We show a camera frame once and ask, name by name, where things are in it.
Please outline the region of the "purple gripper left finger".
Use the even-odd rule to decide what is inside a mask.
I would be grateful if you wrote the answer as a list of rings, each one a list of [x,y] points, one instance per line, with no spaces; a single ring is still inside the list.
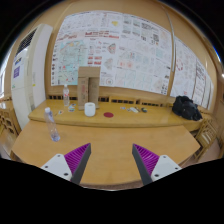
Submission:
[[[91,144],[87,143],[65,155],[56,154],[42,166],[42,169],[65,180],[79,184],[90,155]]]

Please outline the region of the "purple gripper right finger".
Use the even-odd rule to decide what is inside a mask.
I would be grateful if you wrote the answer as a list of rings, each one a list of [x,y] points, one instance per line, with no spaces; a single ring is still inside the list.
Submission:
[[[132,146],[132,155],[144,185],[181,170],[181,167],[167,155],[159,156],[137,144]]]

